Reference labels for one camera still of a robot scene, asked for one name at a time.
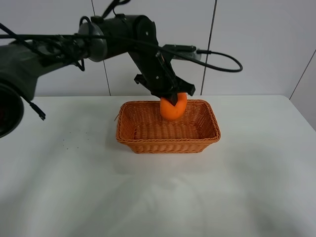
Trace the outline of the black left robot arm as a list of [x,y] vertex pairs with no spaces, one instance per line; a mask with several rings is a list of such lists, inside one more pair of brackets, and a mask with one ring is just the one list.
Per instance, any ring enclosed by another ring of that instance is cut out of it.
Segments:
[[159,47],[156,25],[144,15],[104,19],[82,17],[78,33],[70,36],[20,36],[0,48],[0,134],[6,136],[21,122],[24,103],[45,119],[33,103],[38,78],[74,65],[84,71],[84,60],[100,62],[128,53],[140,71],[135,82],[172,105],[179,93],[193,95],[195,86],[176,76],[170,45]]

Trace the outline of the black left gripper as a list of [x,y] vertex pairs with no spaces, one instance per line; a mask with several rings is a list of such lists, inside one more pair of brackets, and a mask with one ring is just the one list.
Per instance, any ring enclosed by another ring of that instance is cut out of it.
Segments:
[[151,47],[132,47],[130,57],[141,74],[135,77],[137,84],[142,84],[152,95],[167,98],[172,106],[178,102],[178,93],[193,95],[195,86],[176,76],[171,60],[180,59],[162,50]]

